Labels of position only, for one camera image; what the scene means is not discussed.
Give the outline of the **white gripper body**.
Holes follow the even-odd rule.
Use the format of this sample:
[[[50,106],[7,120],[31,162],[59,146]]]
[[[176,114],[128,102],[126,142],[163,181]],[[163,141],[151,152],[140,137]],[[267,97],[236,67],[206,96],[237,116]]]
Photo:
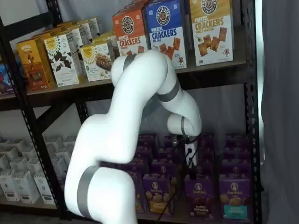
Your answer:
[[[188,168],[195,167],[198,163],[198,141],[185,143],[185,161]]]

